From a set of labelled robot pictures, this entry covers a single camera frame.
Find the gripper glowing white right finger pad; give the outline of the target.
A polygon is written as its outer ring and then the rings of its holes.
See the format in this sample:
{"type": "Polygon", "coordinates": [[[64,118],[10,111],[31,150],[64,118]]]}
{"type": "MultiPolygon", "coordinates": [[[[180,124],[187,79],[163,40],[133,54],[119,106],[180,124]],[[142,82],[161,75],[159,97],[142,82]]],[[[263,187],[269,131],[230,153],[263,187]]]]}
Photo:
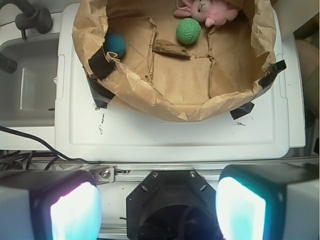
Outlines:
{"type": "Polygon", "coordinates": [[[216,188],[216,215],[227,240],[318,240],[318,164],[229,164],[216,188]]]}

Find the gripper glowing white left finger pad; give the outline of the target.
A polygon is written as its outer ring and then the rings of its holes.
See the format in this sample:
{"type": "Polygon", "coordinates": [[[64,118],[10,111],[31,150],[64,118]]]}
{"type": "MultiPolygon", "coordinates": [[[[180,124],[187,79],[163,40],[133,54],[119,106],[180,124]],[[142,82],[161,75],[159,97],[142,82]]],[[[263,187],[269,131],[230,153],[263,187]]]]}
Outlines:
{"type": "Polygon", "coordinates": [[[2,240],[96,240],[102,200],[84,170],[6,170],[0,174],[2,240]]]}

